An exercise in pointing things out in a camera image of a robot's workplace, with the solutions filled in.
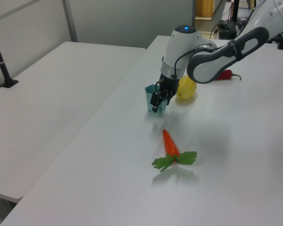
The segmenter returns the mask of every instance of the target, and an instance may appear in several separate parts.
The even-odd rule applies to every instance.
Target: white tabletop
[[[18,202],[144,53],[66,42],[0,88],[0,197]]]
[[[283,226],[283,51],[266,44],[231,67],[242,81],[198,85],[190,104],[147,112],[158,36],[2,226]],[[225,44],[216,40],[217,45]],[[162,129],[192,166],[163,173]]]

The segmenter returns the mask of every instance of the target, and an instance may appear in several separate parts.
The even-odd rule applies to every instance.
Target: carrot leaves
[[[169,154],[166,154],[166,156],[164,158],[159,158],[159,159],[156,159],[154,160],[154,162],[152,163],[152,166],[154,166],[154,168],[157,168],[157,169],[161,169],[162,171],[164,171],[166,168],[168,168],[170,165],[172,165],[174,161],[174,157],[169,155]]]

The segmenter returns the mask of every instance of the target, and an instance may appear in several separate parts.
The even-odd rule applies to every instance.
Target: metal pole
[[[196,17],[196,0],[192,0],[192,26],[195,27],[195,17]]]

